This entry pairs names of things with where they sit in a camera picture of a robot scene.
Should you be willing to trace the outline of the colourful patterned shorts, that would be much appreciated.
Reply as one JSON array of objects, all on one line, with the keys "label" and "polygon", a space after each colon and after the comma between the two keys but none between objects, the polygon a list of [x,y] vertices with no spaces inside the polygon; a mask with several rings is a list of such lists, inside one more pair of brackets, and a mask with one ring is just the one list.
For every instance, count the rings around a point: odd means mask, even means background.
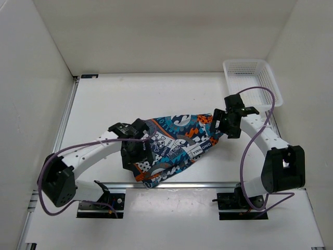
[{"label": "colourful patterned shorts", "polygon": [[137,182],[150,189],[186,170],[223,135],[211,132],[212,114],[175,115],[145,120],[149,127],[153,162],[136,162],[131,170]]}]

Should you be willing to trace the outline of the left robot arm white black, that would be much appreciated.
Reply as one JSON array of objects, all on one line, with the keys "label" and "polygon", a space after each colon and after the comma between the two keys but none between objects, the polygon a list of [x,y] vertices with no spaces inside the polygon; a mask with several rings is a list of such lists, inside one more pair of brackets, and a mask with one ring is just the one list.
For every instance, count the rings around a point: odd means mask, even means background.
[{"label": "left robot arm white black", "polygon": [[122,167],[134,170],[140,163],[153,163],[150,139],[156,129],[146,121],[116,123],[96,140],[69,146],[49,155],[38,179],[39,192],[56,207],[72,201],[92,202],[97,208],[109,203],[109,191],[100,181],[80,181],[79,176],[109,155],[120,153]]}]

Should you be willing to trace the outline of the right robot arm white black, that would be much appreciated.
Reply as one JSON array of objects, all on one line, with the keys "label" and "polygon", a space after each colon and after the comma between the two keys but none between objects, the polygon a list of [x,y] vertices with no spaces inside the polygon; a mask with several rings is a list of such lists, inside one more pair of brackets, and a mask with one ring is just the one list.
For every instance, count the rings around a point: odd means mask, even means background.
[{"label": "right robot arm white black", "polygon": [[246,208],[253,197],[301,188],[305,185],[305,152],[281,139],[261,120],[259,111],[246,107],[239,94],[225,97],[225,110],[215,109],[211,131],[220,131],[230,139],[242,132],[260,149],[265,161],[261,174],[246,181],[240,180],[235,189],[234,203]]}]

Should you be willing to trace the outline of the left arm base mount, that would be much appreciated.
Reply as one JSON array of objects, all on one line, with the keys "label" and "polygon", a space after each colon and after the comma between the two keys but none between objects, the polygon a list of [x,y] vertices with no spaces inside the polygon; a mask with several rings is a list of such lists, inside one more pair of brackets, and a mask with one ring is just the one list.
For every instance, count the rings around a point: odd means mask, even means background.
[{"label": "left arm base mount", "polygon": [[125,191],[109,190],[100,181],[75,181],[78,218],[122,219]]}]

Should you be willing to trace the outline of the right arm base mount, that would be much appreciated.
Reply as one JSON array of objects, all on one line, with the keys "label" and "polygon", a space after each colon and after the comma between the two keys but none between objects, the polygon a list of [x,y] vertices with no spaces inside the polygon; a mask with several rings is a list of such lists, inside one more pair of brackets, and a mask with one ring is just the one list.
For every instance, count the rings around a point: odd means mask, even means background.
[{"label": "right arm base mount", "polygon": [[217,205],[219,220],[267,220],[266,197],[267,195],[259,195],[249,198],[255,207],[264,206],[263,210],[258,211],[248,204],[241,187],[217,187],[216,197],[212,199],[212,203]]}]

